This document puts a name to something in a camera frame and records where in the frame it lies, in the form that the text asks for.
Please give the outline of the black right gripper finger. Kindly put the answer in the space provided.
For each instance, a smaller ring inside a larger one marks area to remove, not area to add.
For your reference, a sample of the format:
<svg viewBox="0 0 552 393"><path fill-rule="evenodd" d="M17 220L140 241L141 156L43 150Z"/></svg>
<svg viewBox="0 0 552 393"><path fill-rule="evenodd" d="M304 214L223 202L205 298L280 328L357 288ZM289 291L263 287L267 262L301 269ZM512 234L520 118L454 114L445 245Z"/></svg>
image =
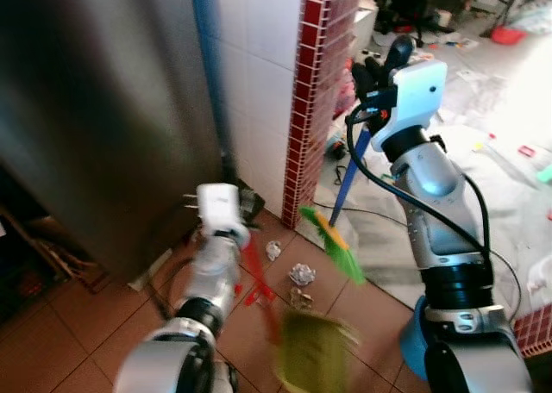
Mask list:
<svg viewBox="0 0 552 393"><path fill-rule="evenodd" d="M409 63L417 42L408 34L400 34L391 43L384 59L384 72L390 73Z"/></svg>
<svg viewBox="0 0 552 393"><path fill-rule="evenodd" d="M352 63L351 77L354 79L355 97L367 97L379 88L383 78L382 67L376 59L366 57L362 62Z"/></svg>

